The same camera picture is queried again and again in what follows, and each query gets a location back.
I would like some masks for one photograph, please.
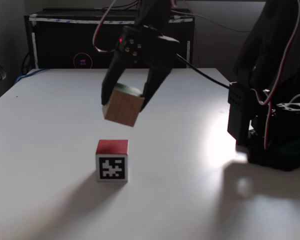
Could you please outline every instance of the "wall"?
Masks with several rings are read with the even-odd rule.
[[[103,8],[112,3],[113,0],[48,0],[51,8]],[[116,5],[125,5],[135,0],[117,0]]]
[[[0,96],[20,75],[22,60],[28,51],[24,14],[24,0],[0,0],[0,64],[7,73],[7,79],[0,81]]]
[[[25,13],[30,15],[48,7],[48,0],[24,0],[24,4]]]
[[[194,14],[207,17],[235,30],[251,30],[258,20],[264,2],[189,1]],[[224,29],[203,18],[196,18],[197,44],[193,62],[201,68],[217,68],[230,82],[237,80],[233,67],[249,33]]]

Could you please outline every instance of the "cube with red top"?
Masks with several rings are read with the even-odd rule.
[[[96,150],[98,182],[128,182],[128,140],[100,140]]]

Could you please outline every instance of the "robotic arm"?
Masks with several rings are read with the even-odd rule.
[[[150,68],[141,110],[170,74],[179,42],[160,29],[171,6],[169,0],[141,1],[136,24],[124,27],[103,81],[103,105],[134,61]],[[290,102],[300,96],[299,46],[300,0],[268,0],[235,64],[238,81],[229,87],[228,132],[249,150],[250,163],[284,171],[300,167],[300,101]]]
[[[142,0],[134,26],[125,26],[113,60],[102,83],[101,102],[106,105],[116,83],[126,68],[134,62],[149,66],[144,85],[141,111],[170,74],[180,45],[179,41],[162,35],[161,29],[168,23],[171,1]]]

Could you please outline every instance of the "black computer case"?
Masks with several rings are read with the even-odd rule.
[[[188,9],[176,9],[190,13]],[[27,40],[31,66],[36,69],[106,69],[113,53],[99,53],[92,38],[103,14],[95,8],[47,8],[36,14],[25,16]],[[137,10],[110,12],[96,40],[104,50],[115,48],[124,25],[134,24]],[[179,54],[192,62],[195,19],[191,16],[178,17],[171,14],[169,24],[162,31],[166,36],[180,41]],[[186,65],[175,61],[175,68]],[[143,68],[136,63],[132,68]]]

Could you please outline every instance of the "black cable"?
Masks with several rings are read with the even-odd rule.
[[[25,75],[25,72],[24,72],[24,69],[26,68],[25,63],[26,63],[27,57],[29,57],[29,56],[30,56],[30,53],[28,52],[23,59],[22,66],[21,66],[22,75]]]
[[[135,4],[135,3],[137,3],[137,2],[138,2],[138,0],[135,0],[135,1],[131,2],[131,3],[129,3],[129,4],[126,4],[126,5],[113,6],[112,9],[128,7],[128,6],[130,6],[131,4]]]
[[[32,65],[31,65],[31,57],[29,57],[29,61],[26,65],[26,74],[30,72],[30,70],[32,69]]]
[[[128,9],[131,9],[131,8],[137,6],[137,5],[138,5],[138,4],[136,3],[136,4],[133,4],[132,6],[129,6],[129,7],[124,8],[124,9],[113,9],[113,10],[111,10],[111,11],[114,11],[115,13],[119,13],[119,12],[123,12],[123,11],[128,10]]]
[[[206,75],[205,73],[203,73],[202,71],[200,71],[199,69],[197,69],[195,66],[193,66],[190,62],[188,62],[187,60],[185,60],[182,56],[180,56],[179,54],[176,55],[176,58],[183,62],[184,64],[188,65],[190,68],[192,68],[193,70],[195,70],[198,74],[204,76],[206,79],[209,79],[211,82],[214,82],[215,84],[220,85],[221,87],[224,87],[225,89],[229,89],[229,87],[217,80],[214,80],[212,77]]]

